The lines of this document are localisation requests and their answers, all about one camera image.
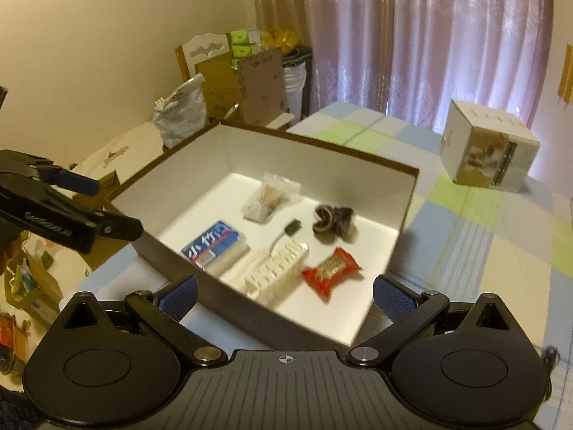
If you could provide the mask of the blue dental floss box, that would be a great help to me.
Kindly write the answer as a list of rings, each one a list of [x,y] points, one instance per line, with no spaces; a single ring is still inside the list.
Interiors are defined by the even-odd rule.
[[[247,237],[223,220],[218,220],[180,253],[209,275],[220,278],[250,250]]]

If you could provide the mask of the red snack packet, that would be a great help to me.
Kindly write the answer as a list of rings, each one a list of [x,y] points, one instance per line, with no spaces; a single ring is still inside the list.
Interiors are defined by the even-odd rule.
[[[319,265],[303,270],[301,275],[315,293],[328,300],[334,286],[360,271],[361,267],[349,252],[336,248],[332,255],[322,260]]]

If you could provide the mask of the purple velvet scrunchie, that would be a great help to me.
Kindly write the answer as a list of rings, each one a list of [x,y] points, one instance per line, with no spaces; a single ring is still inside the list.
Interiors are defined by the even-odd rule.
[[[356,239],[356,213],[351,207],[319,204],[314,208],[314,219],[313,233],[321,240],[339,238],[350,243]]]

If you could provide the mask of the cotton swabs plastic bag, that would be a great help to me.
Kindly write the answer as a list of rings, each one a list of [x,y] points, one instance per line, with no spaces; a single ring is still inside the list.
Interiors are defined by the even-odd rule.
[[[250,222],[266,223],[277,208],[297,195],[300,189],[299,182],[281,175],[265,173],[256,191],[241,208],[241,214]]]

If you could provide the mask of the checked tablecloth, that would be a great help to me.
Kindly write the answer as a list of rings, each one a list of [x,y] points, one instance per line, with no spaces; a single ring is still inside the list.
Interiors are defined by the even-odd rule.
[[[535,348],[554,347],[553,394],[537,415],[544,429],[572,425],[572,208],[569,199],[527,179],[517,193],[457,185],[439,156],[441,138],[371,110],[336,103],[290,132],[397,161],[418,170],[414,196],[386,270],[416,290],[435,289],[453,301],[498,294]],[[134,245],[89,276],[83,289],[120,299],[153,288],[188,263],[161,273]],[[356,342],[385,320],[371,309]],[[202,303],[187,325],[226,350],[264,343]]]

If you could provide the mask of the grey plastic bag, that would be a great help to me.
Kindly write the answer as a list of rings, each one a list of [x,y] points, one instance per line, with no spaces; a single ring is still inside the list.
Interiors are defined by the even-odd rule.
[[[202,74],[196,74],[166,99],[160,98],[155,102],[151,121],[166,149],[179,145],[207,124],[207,107],[202,89],[204,81]]]

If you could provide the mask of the white power strip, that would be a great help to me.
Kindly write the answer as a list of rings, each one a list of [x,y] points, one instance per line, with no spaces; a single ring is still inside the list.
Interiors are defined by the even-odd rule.
[[[267,248],[247,257],[228,284],[264,307],[280,304],[295,288],[310,251],[294,238],[301,228],[299,219],[289,222]]]

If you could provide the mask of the brown storage box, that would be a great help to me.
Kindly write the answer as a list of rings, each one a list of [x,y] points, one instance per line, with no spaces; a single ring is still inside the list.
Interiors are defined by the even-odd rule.
[[[241,208],[265,173],[299,182],[301,189],[258,224],[245,220]],[[250,250],[258,250],[299,219],[302,228],[295,238],[309,246],[306,266],[314,267],[342,248],[361,271],[336,285],[328,300],[298,281],[280,304],[267,308],[228,284],[239,269],[232,267],[220,278],[199,275],[200,302],[272,348],[348,348],[371,309],[374,278],[389,265],[418,175],[409,165],[342,145],[219,122],[150,162],[121,186],[111,203],[142,222],[144,232],[134,247],[161,273],[183,264],[182,248],[218,220],[241,231]],[[319,204],[353,208],[353,242],[314,235]]]

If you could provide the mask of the white gold product box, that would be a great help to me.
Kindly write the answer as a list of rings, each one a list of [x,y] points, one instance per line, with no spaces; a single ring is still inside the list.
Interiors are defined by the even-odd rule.
[[[539,149],[537,138],[515,115],[465,101],[450,103],[440,156],[458,185],[518,192]]]

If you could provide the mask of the brown cardboard box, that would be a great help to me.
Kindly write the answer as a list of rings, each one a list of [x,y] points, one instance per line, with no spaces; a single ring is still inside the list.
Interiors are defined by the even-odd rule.
[[[224,119],[235,106],[230,120],[265,126],[285,112],[283,56],[268,49],[237,61],[231,53],[212,57],[195,65],[204,77],[202,85],[210,120]]]

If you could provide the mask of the white carved chair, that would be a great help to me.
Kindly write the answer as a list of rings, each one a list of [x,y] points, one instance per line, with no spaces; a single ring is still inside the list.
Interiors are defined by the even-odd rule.
[[[209,32],[194,36],[190,41],[175,49],[183,80],[188,81],[196,74],[196,64],[228,51],[228,38],[225,34]]]

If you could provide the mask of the green tissue packs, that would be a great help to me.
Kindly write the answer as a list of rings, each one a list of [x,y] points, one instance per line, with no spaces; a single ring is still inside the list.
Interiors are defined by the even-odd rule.
[[[228,33],[232,69],[238,71],[238,62],[267,49],[258,29],[238,29]]]

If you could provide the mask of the white bucket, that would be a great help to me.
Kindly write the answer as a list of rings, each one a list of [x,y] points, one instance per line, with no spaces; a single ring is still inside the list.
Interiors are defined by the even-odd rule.
[[[288,112],[299,120],[302,115],[303,91],[307,78],[306,62],[302,61],[296,65],[285,66],[283,71],[286,107]]]

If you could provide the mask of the yellow ribbon bow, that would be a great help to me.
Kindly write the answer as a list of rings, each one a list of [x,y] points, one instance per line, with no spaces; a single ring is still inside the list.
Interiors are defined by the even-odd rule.
[[[289,29],[270,28],[260,33],[260,41],[269,49],[279,49],[283,56],[291,53],[300,41],[300,36]]]

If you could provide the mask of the purple curtain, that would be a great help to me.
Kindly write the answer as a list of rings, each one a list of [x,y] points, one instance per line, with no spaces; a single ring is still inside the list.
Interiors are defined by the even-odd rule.
[[[554,0],[255,0],[312,51],[310,108],[347,102],[435,132],[450,103],[534,119]]]

